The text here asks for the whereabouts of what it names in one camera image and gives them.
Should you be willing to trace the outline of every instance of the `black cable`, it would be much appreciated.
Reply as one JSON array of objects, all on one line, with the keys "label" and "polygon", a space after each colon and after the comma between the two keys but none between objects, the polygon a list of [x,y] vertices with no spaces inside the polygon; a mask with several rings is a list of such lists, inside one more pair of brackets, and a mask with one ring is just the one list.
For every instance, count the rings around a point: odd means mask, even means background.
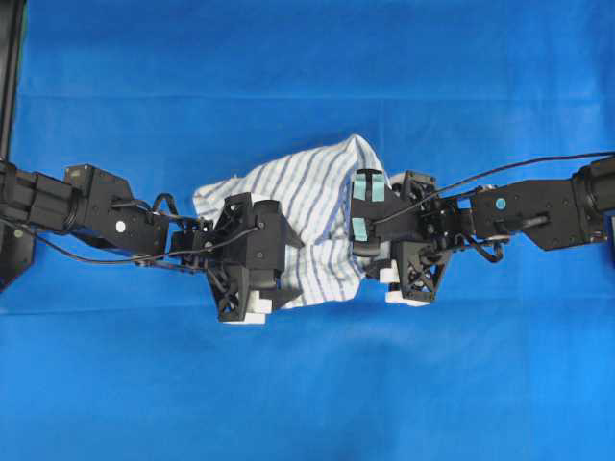
[{"label": "black cable", "polygon": [[412,204],[410,206],[407,206],[406,208],[402,208],[399,211],[394,212],[393,214],[390,214],[388,216],[385,216],[384,218],[381,218],[381,219],[378,219],[378,220],[374,221],[372,224],[373,225],[377,225],[377,224],[386,223],[387,221],[390,221],[391,219],[395,219],[398,216],[403,215],[404,213],[412,211],[413,209],[415,209],[415,208],[419,207],[420,205],[424,204],[425,202],[427,202],[427,201],[437,197],[439,194],[441,194],[443,192],[446,192],[448,190],[454,189],[456,187],[460,187],[461,185],[467,184],[468,182],[473,182],[473,181],[479,180],[481,178],[484,178],[486,176],[493,175],[495,173],[500,173],[501,171],[504,171],[504,170],[509,170],[509,169],[512,169],[512,168],[518,168],[520,166],[532,165],[534,163],[539,163],[539,162],[542,162],[542,161],[577,160],[577,159],[580,159],[580,158],[609,157],[609,156],[615,156],[615,151],[596,152],[596,153],[592,153],[592,154],[578,154],[578,155],[574,155],[574,156],[539,157],[539,158],[532,158],[530,160],[525,160],[525,161],[518,161],[516,163],[509,163],[508,165],[499,166],[498,168],[494,168],[492,170],[485,171],[484,173],[479,173],[477,175],[471,176],[470,178],[467,178],[467,179],[465,179],[463,181],[456,182],[456,183],[451,184],[451,185],[447,185],[446,187],[442,187],[441,189],[438,189],[438,190],[432,192],[430,195],[428,195],[424,199],[418,201],[416,204]]},{"label": "black cable", "polygon": [[160,205],[162,204],[162,201],[166,202],[166,205],[169,207],[169,211],[171,211],[171,213],[180,214],[177,211],[177,206],[175,205],[175,199],[173,198],[171,194],[166,193],[166,192],[163,192],[159,194],[158,197],[156,197],[156,200],[154,201],[154,204],[152,205],[152,210],[158,211],[160,209]]},{"label": "black cable", "polygon": [[180,250],[180,251],[177,251],[177,252],[162,253],[160,255],[135,256],[135,257],[130,257],[128,259],[105,260],[105,259],[89,259],[87,257],[82,257],[82,256],[75,255],[73,253],[70,253],[68,250],[65,250],[64,248],[59,247],[55,243],[52,243],[49,240],[47,240],[45,238],[42,238],[40,235],[37,235],[36,233],[30,231],[27,227],[22,226],[20,224],[13,223],[13,222],[8,221],[8,220],[6,220],[4,218],[0,218],[0,223],[5,224],[5,225],[7,225],[7,226],[9,226],[9,227],[11,227],[13,229],[17,229],[19,231],[22,231],[22,232],[26,233],[27,235],[32,236],[36,240],[44,243],[48,247],[51,247],[52,249],[56,250],[57,252],[61,253],[64,256],[70,257],[71,259],[75,259],[75,260],[77,260],[79,262],[85,262],[85,263],[88,263],[88,264],[98,264],[98,265],[132,264],[134,262],[151,261],[151,260],[156,260],[156,259],[160,259],[162,257],[167,257],[167,256],[199,255],[199,254],[202,254],[202,253],[209,253],[209,252],[212,252],[214,250],[217,250],[218,248],[225,247],[225,246],[235,242],[236,240],[244,237],[245,235],[248,235],[249,233],[252,233],[254,231],[258,231],[258,229],[259,229],[257,227],[253,227],[253,228],[249,228],[249,229],[243,230],[242,232],[238,233],[237,235],[231,237],[228,240],[225,240],[225,241],[220,242],[220,243],[216,243],[215,245],[211,245],[210,247],[204,248],[202,250]]}]

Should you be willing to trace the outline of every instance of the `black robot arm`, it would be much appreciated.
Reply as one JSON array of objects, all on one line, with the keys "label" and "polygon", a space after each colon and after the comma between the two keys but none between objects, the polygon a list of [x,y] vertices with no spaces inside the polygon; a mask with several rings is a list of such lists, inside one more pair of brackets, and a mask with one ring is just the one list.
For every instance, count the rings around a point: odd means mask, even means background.
[{"label": "black robot arm", "polygon": [[[162,203],[168,211],[160,209]],[[178,229],[167,245],[171,225]],[[0,274],[5,277],[0,290],[23,268],[24,261],[13,254],[14,241],[35,231],[71,234],[128,257],[91,260],[68,254],[83,262],[204,273],[221,322],[262,321],[264,314],[301,294],[281,289],[280,276],[286,245],[303,243],[279,202],[253,204],[250,194],[227,198],[213,223],[180,216],[169,194],[160,194],[149,206],[133,196],[126,180],[91,165],[66,168],[59,181],[0,161]],[[176,262],[164,261],[166,256]]]},{"label": "black robot arm", "polygon": [[567,180],[478,187],[449,197],[429,175],[406,171],[391,182],[386,185],[381,171],[357,171],[351,240],[355,255],[374,258],[368,277],[389,283],[392,303],[433,302],[453,253],[476,250],[498,262],[516,233],[547,251],[604,242],[604,214],[615,209],[613,157]]}]

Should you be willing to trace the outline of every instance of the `cloth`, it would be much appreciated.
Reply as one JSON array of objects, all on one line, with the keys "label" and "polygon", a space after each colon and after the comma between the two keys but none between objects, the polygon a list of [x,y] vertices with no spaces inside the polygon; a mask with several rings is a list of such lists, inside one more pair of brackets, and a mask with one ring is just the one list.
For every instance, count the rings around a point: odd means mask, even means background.
[{"label": "cloth", "polygon": [[357,134],[270,161],[244,178],[200,187],[193,201],[199,216],[216,220],[231,195],[280,201],[283,213],[306,246],[286,247],[282,287],[298,287],[301,297],[284,308],[345,301],[355,296],[364,277],[363,261],[353,257],[348,235],[351,179],[357,169],[382,170],[376,153]]}]

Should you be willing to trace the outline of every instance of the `blue cloth background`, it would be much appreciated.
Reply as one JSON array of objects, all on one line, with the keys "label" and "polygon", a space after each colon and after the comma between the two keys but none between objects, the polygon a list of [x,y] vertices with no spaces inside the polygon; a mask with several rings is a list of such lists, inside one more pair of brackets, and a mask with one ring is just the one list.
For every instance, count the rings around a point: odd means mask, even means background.
[{"label": "blue cloth background", "polygon": [[[607,0],[33,0],[12,159],[188,213],[201,184],[351,133],[442,185],[613,149],[614,21]],[[0,457],[613,459],[613,269],[607,245],[521,236],[496,266],[457,255],[429,308],[364,282],[229,328],[202,278],[39,246],[0,298]]]}]

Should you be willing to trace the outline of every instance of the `black metal bracket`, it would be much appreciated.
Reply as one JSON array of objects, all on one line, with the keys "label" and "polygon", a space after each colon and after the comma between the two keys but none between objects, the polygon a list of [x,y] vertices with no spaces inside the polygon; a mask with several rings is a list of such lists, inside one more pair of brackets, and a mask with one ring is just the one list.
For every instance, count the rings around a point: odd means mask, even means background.
[{"label": "black metal bracket", "polygon": [[[12,119],[25,11],[24,0],[0,0],[0,160],[9,160]],[[0,224],[0,293],[34,261],[30,235]]]}]

